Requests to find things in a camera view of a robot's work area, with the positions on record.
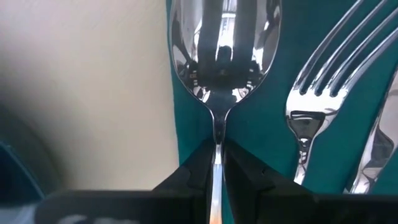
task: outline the white wall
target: white wall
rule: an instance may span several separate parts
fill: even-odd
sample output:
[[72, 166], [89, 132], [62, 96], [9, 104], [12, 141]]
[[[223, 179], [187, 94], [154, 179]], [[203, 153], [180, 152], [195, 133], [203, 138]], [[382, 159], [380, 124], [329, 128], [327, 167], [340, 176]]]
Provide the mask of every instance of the white wall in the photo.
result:
[[164, 0], [0, 0], [0, 97], [68, 187], [149, 189], [178, 164]]

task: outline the fork tine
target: fork tine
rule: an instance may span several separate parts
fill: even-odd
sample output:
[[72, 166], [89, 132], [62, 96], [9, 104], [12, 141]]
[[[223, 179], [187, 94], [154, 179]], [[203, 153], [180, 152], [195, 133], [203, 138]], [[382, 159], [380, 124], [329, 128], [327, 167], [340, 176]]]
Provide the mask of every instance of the fork tine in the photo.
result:
[[294, 90], [302, 89], [305, 80], [310, 74], [313, 66], [320, 58], [321, 54], [325, 51], [325, 49], [329, 46], [331, 40], [337, 34], [337, 32], [344, 26], [344, 24], [348, 21], [348, 19], [354, 14], [354, 12], [358, 9], [358, 7], [364, 2], [364, 0], [357, 0], [348, 11], [344, 14], [344, 16], [337, 22], [337, 24], [332, 28], [332, 30], [328, 33], [328, 35], [323, 39], [321, 44], [315, 49], [312, 53], [311, 57], [305, 63], [303, 69], [301, 69], [300, 73], [298, 73], [297, 79], [293, 84]]
[[338, 67], [336, 72], [332, 75], [329, 82], [326, 84], [326, 89], [330, 90], [330, 93], [335, 91], [340, 78], [345, 74], [349, 66], [353, 63], [356, 57], [365, 49], [370, 41], [377, 36], [377, 34], [396, 16], [398, 15], [398, 8], [389, 14], [348, 56], [348, 58]]
[[359, 23], [355, 29], [345, 38], [343, 43], [333, 52], [333, 54], [328, 58], [328, 60], [323, 64], [322, 68], [317, 73], [316, 77], [313, 79], [310, 89], [313, 91], [319, 91], [320, 84], [324, 79], [325, 75], [330, 70], [331, 66], [337, 59], [337, 57], [342, 53], [342, 51], [347, 47], [347, 45], [356, 37], [356, 35], [362, 30], [362, 28], [368, 24], [368, 22], [373, 18], [374, 15], [379, 12], [379, 10], [385, 5], [388, 0], [382, 0], [363, 20]]
[[391, 32], [349, 75], [348, 79], [344, 82], [340, 91], [349, 92], [355, 83], [361, 78], [362, 74], [372, 65], [372, 63], [390, 46], [395, 40], [398, 39], [398, 27]]

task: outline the spoon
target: spoon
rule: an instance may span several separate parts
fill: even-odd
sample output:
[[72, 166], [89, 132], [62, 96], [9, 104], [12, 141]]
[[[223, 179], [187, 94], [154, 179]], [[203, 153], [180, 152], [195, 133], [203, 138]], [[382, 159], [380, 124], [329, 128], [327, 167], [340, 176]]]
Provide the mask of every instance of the spoon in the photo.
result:
[[209, 223], [222, 223], [227, 115], [268, 74], [279, 42], [281, 10], [281, 0], [172, 1], [169, 48], [175, 73], [213, 117]]

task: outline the silverware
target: silverware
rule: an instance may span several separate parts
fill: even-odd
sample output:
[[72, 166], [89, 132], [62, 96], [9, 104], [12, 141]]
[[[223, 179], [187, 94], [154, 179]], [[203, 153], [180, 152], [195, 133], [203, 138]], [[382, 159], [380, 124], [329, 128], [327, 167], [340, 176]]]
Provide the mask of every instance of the silverware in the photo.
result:
[[[321, 44], [312, 53], [300, 71], [293, 87], [289, 93], [286, 102], [286, 118], [289, 128], [295, 134], [299, 146], [298, 166], [294, 181], [302, 184], [305, 173], [307, 171], [308, 162], [310, 160], [313, 140], [327, 127], [338, 114], [342, 104], [348, 93], [354, 87], [355, 83], [361, 78], [362, 74], [368, 67], [380, 56], [393, 41], [398, 38], [398, 28], [392, 31], [366, 58], [349, 74], [348, 69], [357, 59], [358, 55], [373, 40], [373, 38], [398, 14], [398, 9], [388, 15], [345, 59], [340, 65], [336, 65], [335, 61], [345, 47], [356, 37], [363, 27], [379, 12], [385, 5], [387, 0], [381, 1], [355, 29], [345, 38], [339, 47], [323, 64], [321, 69], [317, 71], [315, 78], [311, 81], [308, 89], [305, 90], [305, 82], [312, 71], [315, 63], [328, 47], [334, 36], [344, 26], [344, 24], [355, 13], [364, 0], [357, 0], [340, 21], [332, 28], [329, 34], [323, 39]], [[324, 89], [321, 89], [321, 83], [325, 79], [326, 74], [332, 66], [338, 66], [331, 78], [328, 80]]]
[[398, 146], [398, 67], [366, 142], [351, 194], [368, 193]]
[[221, 223], [226, 118], [266, 77], [279, 41], [280, 0], [174, 0], [169, 47], [175, 72], [213, 117], [210, 223]]

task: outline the teal cloth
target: teal cloth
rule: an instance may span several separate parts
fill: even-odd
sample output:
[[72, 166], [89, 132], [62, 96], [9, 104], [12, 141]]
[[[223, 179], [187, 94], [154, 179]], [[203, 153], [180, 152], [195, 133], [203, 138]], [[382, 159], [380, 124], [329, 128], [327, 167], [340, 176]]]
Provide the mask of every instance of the teal cloth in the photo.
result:
[[[171, 0], [166, 1], [169, 16]], [[287, 177], [292, 177], [295, 171], [297, 145], [285, 121], [285, 101], [304, 63], [354, 2], [282, 0], [282, 30], [270, 73], [257, 91], [229, 114], [227, 137]], [[366, 1], [342, 34], [346, 36], [377, 2], [379, 0]], [[388, 4], [369, 24], [371, 29], [397, 7], [397, 1]], [[376, 39], [384, 38], [397, 23]], [[370, 29], [364, 30], [358, 39], [369, 32]], [[357, 82], [334, 122], [315, 140], [304, 186], [320, 193], [342, 193], [361, 157], [397, 60], [398, 43], [394, 43]], [[174, 71], [172, 81], [178, 149], [183, 162], [202, 140], [211, 136], [211, 116], [184, 89]], [[373, 194], [398, 194], [395, 170], [398, 170], [398, 155], [384, 169]], [[228, 212], [223, 214], [223, 220], [233, 223]]]

